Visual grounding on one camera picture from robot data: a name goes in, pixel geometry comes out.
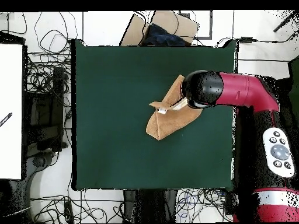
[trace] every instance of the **green table surface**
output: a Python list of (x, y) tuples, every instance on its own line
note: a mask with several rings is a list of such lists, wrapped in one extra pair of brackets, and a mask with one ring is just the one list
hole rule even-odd
[(145, 132), (179, 74), (233, 72), (236, 42), (212, 47), (86, 47), (76, 40), (76, 189), (231, 186), (232, 107), (203, 110), (157, 141)]

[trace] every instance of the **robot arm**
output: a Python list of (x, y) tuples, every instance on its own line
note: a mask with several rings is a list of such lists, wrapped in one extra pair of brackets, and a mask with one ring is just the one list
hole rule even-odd
[(248, 119), (241, 121), (244, 116), (237, 113), (236, 129), (249, 132), (245, 137), (251, 138), (236, 135), (239, 209), (248, 202), (251, 205), (240, 209), (243, 216), (234, 215), (234, 221), (299, 221), (299, 188), (292, 186), (298, 177), (295, 161), (280, 121), (279, 103), (263, 78), (196, 71), (185, 77), (181, 94), (194, 109), (216, 105), (253, 109), (250, 124), (244, 124)]
[(252, 106), (254, 112), (279, 111), (279, 105), (263, 80), (233, 73), (196, 71), (185, 77), (182, 95), (193, 108), (209, 105)]

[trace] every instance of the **black cable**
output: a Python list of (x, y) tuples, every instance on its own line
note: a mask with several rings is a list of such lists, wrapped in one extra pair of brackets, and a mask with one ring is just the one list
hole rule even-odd
[(180, 23), (179, 23), (179, 19), (178, 19), (178, 17), (176, 16), (175, 12), (174, 12), (173, 10), (171, 10), (171, 12), (175, 15), (176, 22), (178, 23), (178, 25), (177, 25), (177, 27), (176, 27), (176, 30), (175, 30), (175, 32), (174, 32), (174, 34), (176, 34), (176, 32), (177, 32), (178, 29), (179, 29), (179, 25), (180, 25)]
[[(47, 220), (46, 222), (52, 221), (53, 224), (54, 224), (55, 221), (58, 220), (58, 223), (59, 223), (59, 224), (62, 224), (62, 223), (60, 222), (60, 217), (61, 217), (61, 216), (65, 216), (66, 214), (65, 214), (65, 213), (61, 213), (61, 212), (59, 212), (59, 210), (58, 210), (58, 208), (57, 208), (57, 203), (59, 203), (59, 202), (61, 202), (61, 201), (69, 200), (69, 201), (71, 201), (74, 205), (76, 205), (77, 207), (80, 207), (80, 209), (81, 209), (81, 210), (80, 210), (80, 213), (77, 214), (77, 215), (82, 215), (83, 213), (87, 213), (87, 214), (88, 214), (87, 217), (90, 216), (90, 217), (97, 223), (96, 218), (92, 215), (92, 212), (89, 213), (89, 212), (88, 212), (89, 210), (88, 210), (88, 209), (85, 209), (85, 208), (82, 206), (82, 204), (80, 204), (80, 205), (76, 204), (75, 201), (72, 200), (69, 196), (63, 196), (63, 195), (60, 195), (60, 196), (58, 196), (58, 197), (62, 197), (62, 198), (59, 199), (59, 200), (56, 200), (56, 201), (55, 201), (55, 200), (51, 200), (50, 203), (49, 203), (48, 205), (46, 205), (46, 206), (45, 206), (45, 207), (44, 207), (38, 214), (36, 214), (36, 216), (34, 217), (34, 222), (37, 222), (37, 220), (39, 219), (39, 217), (40, 217), (41, 214), (48, 213), (48, 215), (50, 216), (51, 220)], [(104, 210), (100, 209), (100, 208), (97, 208), (97, 210), (101, 210), (101, 211), (103, 212), (104, 216), (106, 216), (106, 222), (107, 222), (107, 215), (106, 215), (106, 212), (105, 212)], [(56, 212), (56, 214), (57, 214), (57, 218), (56, 218), (55, 220), (54, 220), (53, 217), (50, 215), (50, 211), (54, 211), (54, 212)], [(83, 219), (87, 218), (87, 217), (85, 217), (85, 218), (78, 218), (77, 215), (75, 215), (74, 217), (76, 217), (77, 219), (79, 219), (80, 222), (81, 222)]]
[(16, 34), (25, 34), (25, 33), (27, 33), (27, 21), (26, 21), (24, 12), (22, 12), (22, 13), (23, 13), (23, 18), (24, 18), (25, 26), (26, 26), (26, 29), (25, 29), (25, 31), (24, 31), (23, 33), (19, 33), (19, 32), (16, 32), (16, 31), (10, 31), (10, 30), (9, 30), (9, 14), (7, 14), (7, 24), (8, 24), (8, 28), (7, 28), (7, 30), (1, 30), (0, 32), (7, 32), (7, 33), (10, 32), (10, 33), (16, 33)]
[(137, 13), (137, 14), (139, 14), (139, 15), (141, 15), (143, 17), (143, 19), (144, 19), (144, 25), (143, 25), (143, 28), (142, 28), (142, 38), (141, 38), (141, 40), (138, 43), (138, 45), (140, 46), (140, 44), (141, 44), (141, 42), (143, 41), (143, 38), (144, 38), (144, 32), (143, 32), (143, 30), (144, 30), (145, 26), (147, 25), (147, 18), (145, 18), (145, 16), (142, 13), (138, 12), (138, 11), (134, 11), (134, 12)]

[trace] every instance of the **black border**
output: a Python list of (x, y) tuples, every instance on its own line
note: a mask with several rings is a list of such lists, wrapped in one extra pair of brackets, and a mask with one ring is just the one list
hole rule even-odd
[(72, 39), (71, 44), (71, 110), (72, 110), (72, 181), (71, 188), (77, 191), (77, 112), (76, 112), (76, 40)]
[[(7, 34), (0, 32), (0, 44), (20, 44), (22, 45), (22, 144), (21, 144), (21, 179), (16, 181), (24, 180), (26, 177), (26, 155), (27, 155), (27, 132), (26, 132), (26, 123), (28, 121), (28, 109), (25, 104), (25, 98), (27, 93), (27, 73), (28, 73), (28, 53), (27, 46), (25, 45), (25, 39), (14, 36), (12, 34)], [(1, 181), (12, 180), (7, 178), (0, 179)]]

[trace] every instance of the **white panel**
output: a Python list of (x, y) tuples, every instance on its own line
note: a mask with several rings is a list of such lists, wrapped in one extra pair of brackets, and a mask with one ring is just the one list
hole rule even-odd
[(21, 179), (22, 45), (0, 44), (0, 179)]
[[(235, 10), (234, 37), (253, 37), (261, 41), (285, 41), (298, 30), (294, 19), (276, 33), (273, 30), (286, 18), (288, 10)], [(239, 58), (292, 60), (299, 55), (298, 37), (285, 43), (240, 44)]]
[(118, 46), (133, 14), (133, 11), (84, 12), (84, 43)]
[[(71, 12), (76, 20), (76, 27), (78, 38), (82, 38), (82, 12)], [(28, 52), (42, 51), (39, 48), (37, 37), (39, 42), (43, 36), (50, 30), (56, 29), (61, 32), (64, 36), (67, 36), (64, 21), (59, 12), (25, 12), (25, 18), (27, 22), (27, 32), (25, 34), (14, 34), (26, 39), (26, 45), (28, 46)], [(76, 28), (73, 16), (68, 12), (61, 12), (66, 24), (69, 38), (76, 38)], [(18, 33), (23, 33), (26, 29), (22, 12), (9, 14), (9, 30)], [(57, 31), (51, 31), (42, 41), (42, 46), (49, 50), (49, 46), (52, 42), (53, 37), (58, 34)], [(65, 38), (57, 35), (50, 48), (51, 51), (60, 51), (65, 46)]]
[(0, 31), (7, 30), (7, 14), (0, 12)]
[[(212, 40), (200, 40), (205, 46), (215, 46), (221, 39), (232, 36), (232, 13), (233, 10), (213, 11)], [(208, 25), (208, 29), (210, 29), (210, 18), (205, 21), (203, 20), (203, 23), (199, 24), (204, 27)]]
[(272, 76), (275, 79), (290, 77), (287, 62), (239, 61), (238, 72), (243, 74)]

